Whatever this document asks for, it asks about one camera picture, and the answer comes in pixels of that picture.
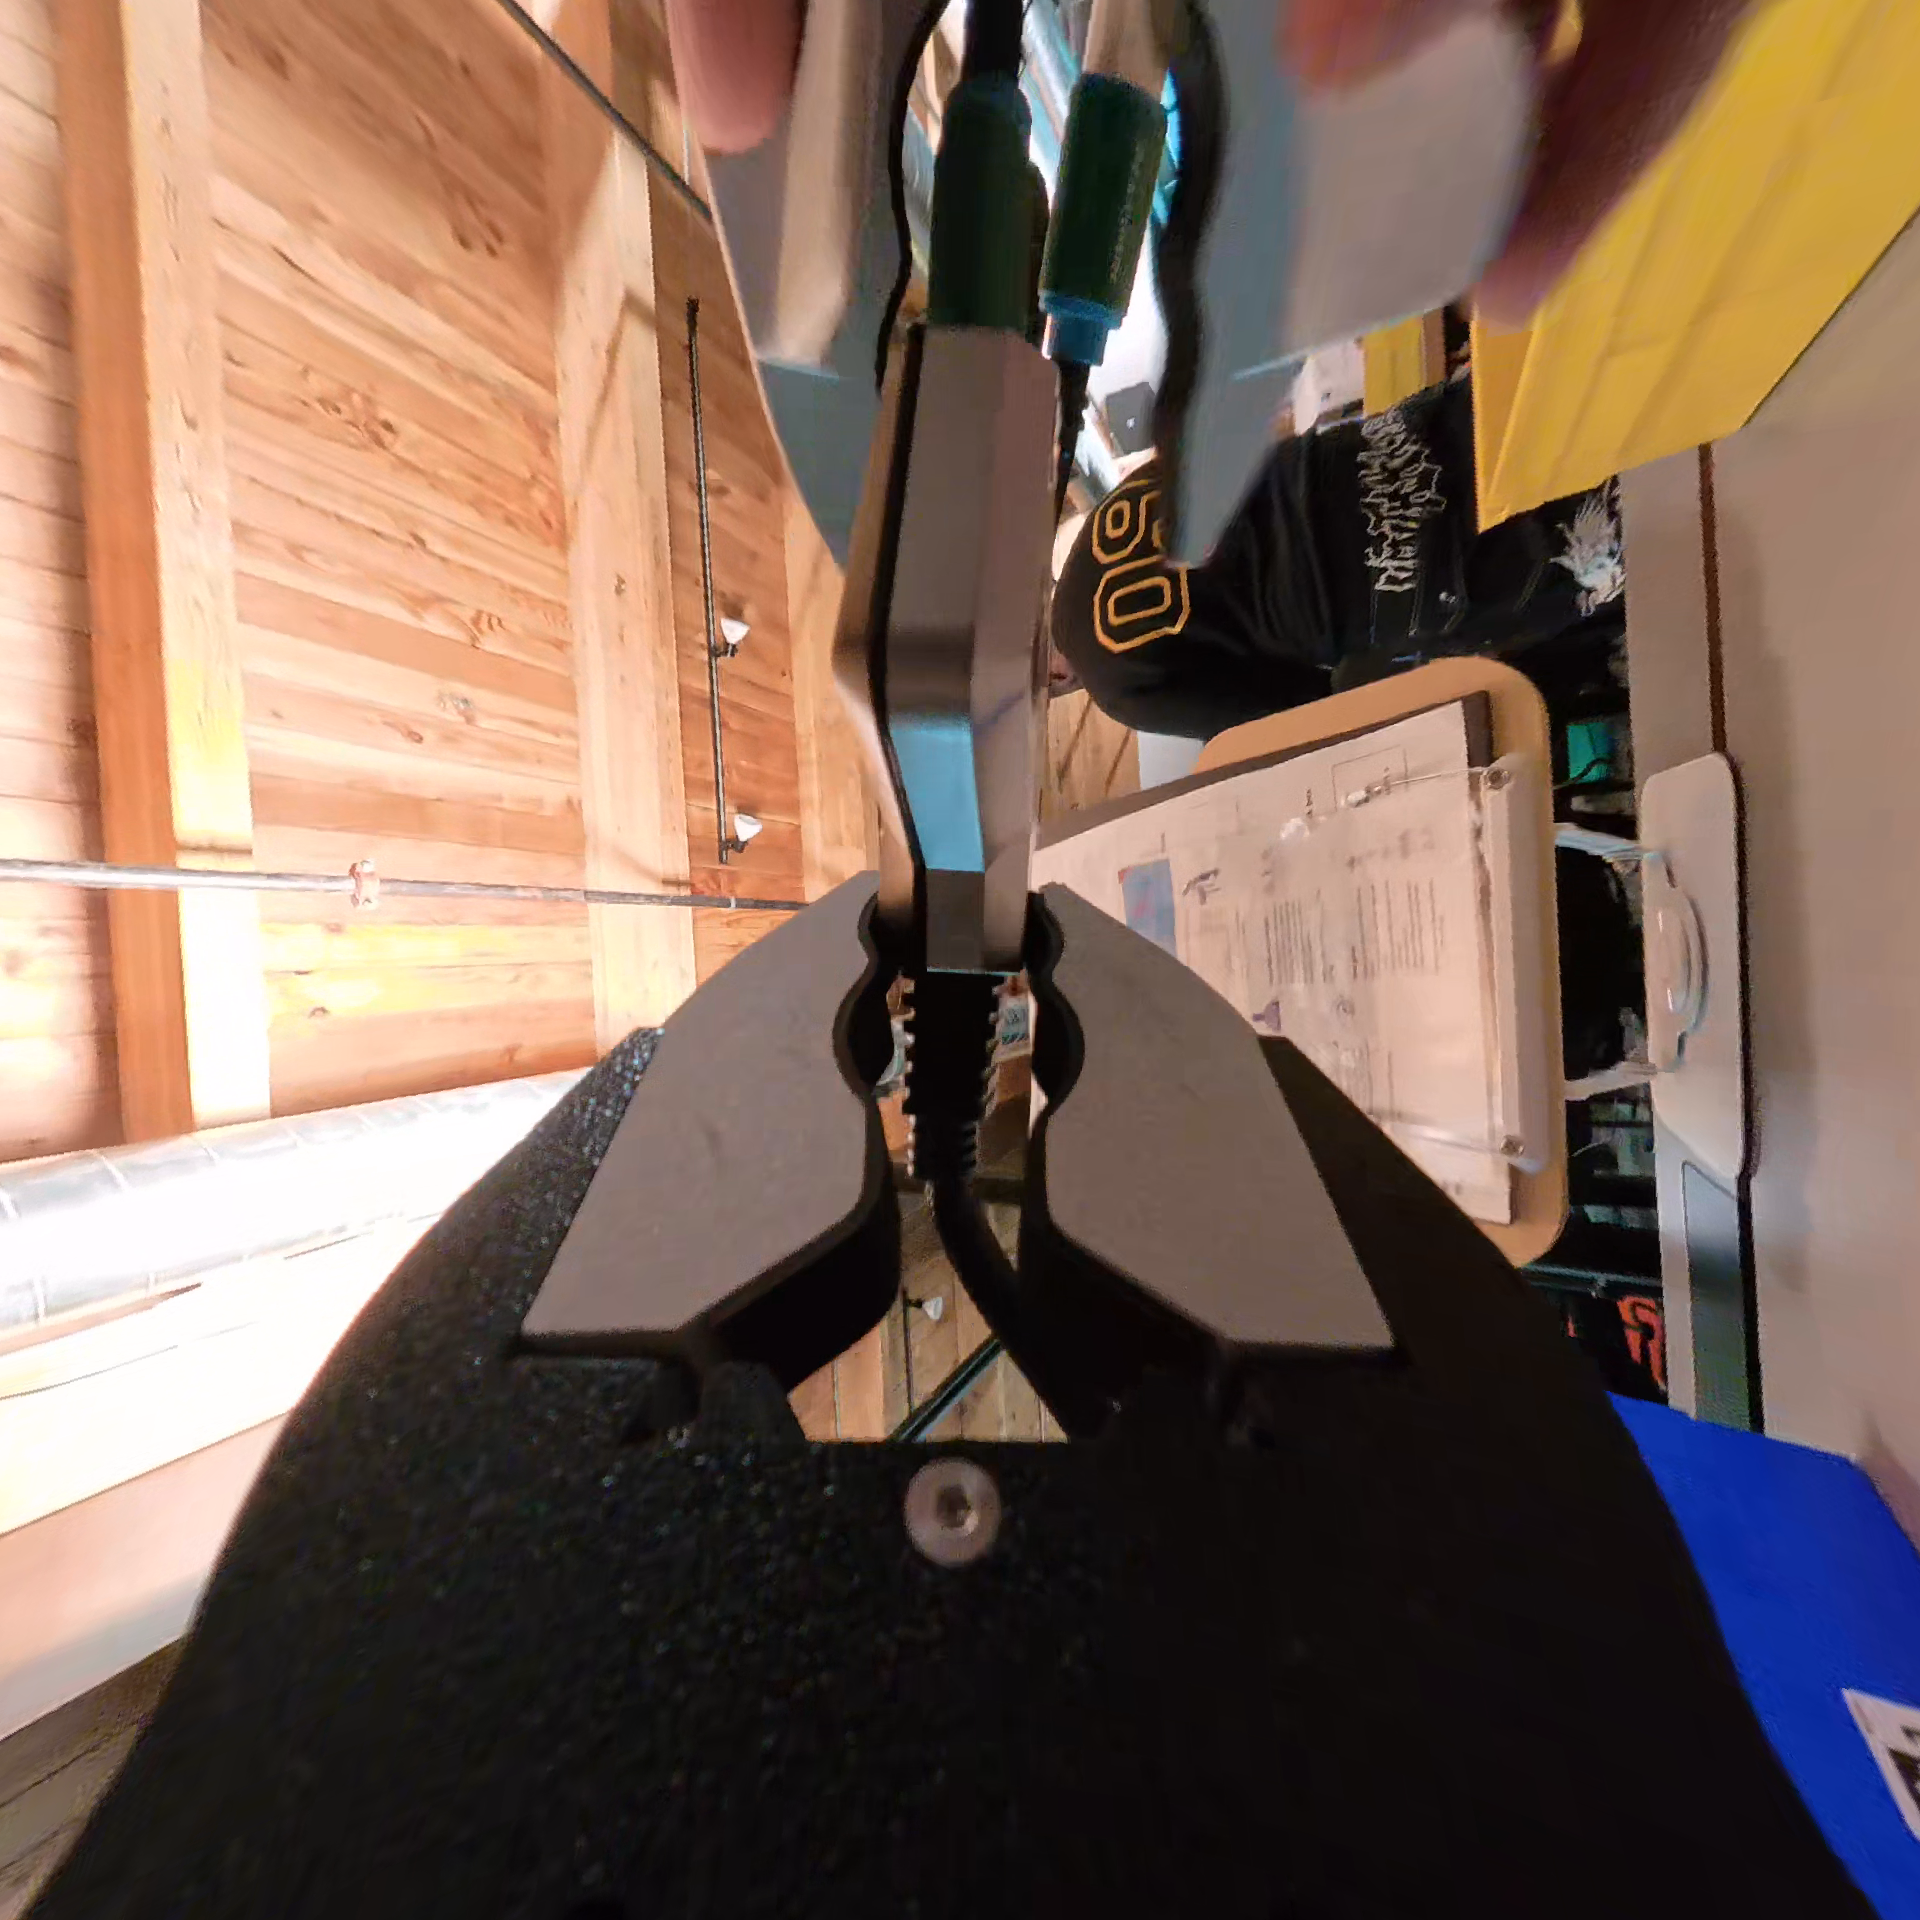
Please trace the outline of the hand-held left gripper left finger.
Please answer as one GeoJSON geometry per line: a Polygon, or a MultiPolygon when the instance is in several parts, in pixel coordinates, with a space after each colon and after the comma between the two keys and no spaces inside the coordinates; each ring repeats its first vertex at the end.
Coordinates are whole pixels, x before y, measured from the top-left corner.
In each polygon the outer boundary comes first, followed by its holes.
{"type": "Polygon", "coordinates": [[[876,904],[876,874],[843,880],[667,1020],[522,1321],[529,1349],[810,1379],[882,1321],[900,1214],[876,904]]]}

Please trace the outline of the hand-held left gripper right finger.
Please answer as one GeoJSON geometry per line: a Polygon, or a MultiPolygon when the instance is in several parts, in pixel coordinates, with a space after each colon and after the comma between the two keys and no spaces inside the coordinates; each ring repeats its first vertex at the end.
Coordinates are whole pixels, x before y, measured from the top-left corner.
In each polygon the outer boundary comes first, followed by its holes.
{"type": "Polygon", "coordinates": [[[1034,896],[1024,1285],[1090,1404],[1396,1342],[1255,1028],[1075,890],[1034,896]]]}

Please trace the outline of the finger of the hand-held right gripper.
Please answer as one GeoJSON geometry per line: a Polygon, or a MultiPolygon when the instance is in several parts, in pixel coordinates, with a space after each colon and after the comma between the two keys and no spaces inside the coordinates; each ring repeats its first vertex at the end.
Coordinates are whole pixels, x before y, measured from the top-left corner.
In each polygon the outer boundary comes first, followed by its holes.
{"type": "Polygon", "coordinates": [[[942,12],[807,5],[779,124],[755,150],[710,157],[760,396],[841,562],[873,526],[897,554],[916,443],[942,419],[938,336],[905,322],[908,96],[942,12]]]}
{"type": "Polygon", "coordinates": [[[1281,66],[1278,25],[1281,5],[1182,5],[1172,40],[1155,440],[1190,566],[1248,498],[1300,361],[1466,294],[1530,164],[1539,66],[1504,8],[1336,91],[1281,66]]]}

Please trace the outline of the grey metal video switch box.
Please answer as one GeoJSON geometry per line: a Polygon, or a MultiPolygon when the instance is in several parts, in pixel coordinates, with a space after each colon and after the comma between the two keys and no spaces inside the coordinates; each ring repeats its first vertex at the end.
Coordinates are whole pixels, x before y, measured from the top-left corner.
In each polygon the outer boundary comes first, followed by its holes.
{"type": "Polygon", "coordinates": [[[832,672],[880,816],[880,952],[908,982],[912,1165],[966,1185],[1024,962],[1047,700],[1059,382],[999,326],[912,324],[880,394],[832,672]]]}

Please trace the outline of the person's right hand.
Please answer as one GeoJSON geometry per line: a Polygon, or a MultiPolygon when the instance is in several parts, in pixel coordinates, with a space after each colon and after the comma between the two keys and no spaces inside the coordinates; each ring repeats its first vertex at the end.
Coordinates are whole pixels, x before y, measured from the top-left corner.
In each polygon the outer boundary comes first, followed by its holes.
{"type": "MultiPolygon", "coordinates": [[[[1479,277],[1478,314],[1522,329],[1625,193],[1665,153],[1728,43],[1742,2],[1591,2],[1563,62],[1547,62],[1539,131],[1504,249],[1479,277]]],[[[744,153],[778,126],[795,85],[804,5],[670,2],[667,45],[688,129],[744,153]]],[[[1463,18],[1504,17],[1544,50],[1555,5],[1288,2],[1275,45],[1307,90],[1353,90],[1404,65],[1463,18]]]]}

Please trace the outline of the instruction sheet on stand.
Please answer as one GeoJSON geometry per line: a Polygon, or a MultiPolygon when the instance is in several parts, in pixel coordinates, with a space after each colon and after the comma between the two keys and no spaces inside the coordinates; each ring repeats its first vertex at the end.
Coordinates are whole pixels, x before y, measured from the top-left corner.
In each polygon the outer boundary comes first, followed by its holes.
{"type": "Polygon", "coordinates": [[[1750,1254],[1744,821],[1719,752],[1633,832],[1552,819],[1546,705],[1443,662],[1208,745],[1196,776],[1041,830],[1062,882],[1306,1052],[1516,1264],[1569,1211],[1570,1100],[1646,1089],[1668,1389],[1766,1427],[1750,1254]],[[1567,1077],[1556,853],[1639,901],[1646,1037],[1567,1077]]]}

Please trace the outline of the metal ceiling rod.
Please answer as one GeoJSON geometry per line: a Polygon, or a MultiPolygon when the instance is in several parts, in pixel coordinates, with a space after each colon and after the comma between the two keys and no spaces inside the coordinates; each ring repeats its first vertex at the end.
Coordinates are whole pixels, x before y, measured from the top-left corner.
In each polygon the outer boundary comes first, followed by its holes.
{"type": "Polygon", "coordinates": [[[386,901],[443,898],[529,906],[610,906],[610,907],[678,907],[696,912],[768,912],[798,914],[804,901],[771,896],[714,896],[624,891],[555,882],[495,880],[428,880],[383,878],[368,859],[347,870],[210,870],[138,867],[105,859],[4,857],[2,882],[44,882],[89,893],[238,893],[238,896],[336,896],[360,909],[375,909],[386,901]]]}

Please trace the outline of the blue panel with printed tag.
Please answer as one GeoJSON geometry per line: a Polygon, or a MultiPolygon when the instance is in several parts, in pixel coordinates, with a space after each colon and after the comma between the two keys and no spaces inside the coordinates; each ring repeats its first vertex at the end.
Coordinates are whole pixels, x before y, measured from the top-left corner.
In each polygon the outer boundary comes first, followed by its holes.
{"type": "Polygon", "coordinates": [[[1750,1706],[1876,1916],[1919,1916],[1919,1557],[1838,1453],[1614,1398],[1750,1706]]]}

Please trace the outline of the track light rail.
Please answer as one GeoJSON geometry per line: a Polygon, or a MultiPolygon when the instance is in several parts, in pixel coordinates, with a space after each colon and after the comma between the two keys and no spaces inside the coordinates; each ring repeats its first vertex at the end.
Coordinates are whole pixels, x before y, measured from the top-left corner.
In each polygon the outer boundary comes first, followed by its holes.
{"type": "Polygon", "coordinates": [[[712,802],[715,821],[715,857],[720,867],[729,867],[734,857],[748,853],[760,828],[739,826],[736,812],[729,805],[729,766],[727,737],[722,714],[720,662],[726,656],[722,634],[714,589],[714,518],[710,490],[710,460],[705,433],[705,358],[703,358],[703,301],[696,294],[687,297],[687,358],[688,358],[688,421],[694,443],[694,496],[696,522],[699,540],[699,584],[703,584],[703,617],[705,617],[705,668],[710,691],[710,745],[712,745],[712,802]]]}

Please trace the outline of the silver air duct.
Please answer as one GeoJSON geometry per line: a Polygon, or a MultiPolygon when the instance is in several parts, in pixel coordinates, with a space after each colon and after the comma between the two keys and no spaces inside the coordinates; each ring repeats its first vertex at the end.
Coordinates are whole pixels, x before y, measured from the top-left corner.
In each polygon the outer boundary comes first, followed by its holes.
{"type": "Polygon", "coordinates": [[[440,1217],[584,1069],[2,1165],[2,1332],[440,1217]]]}

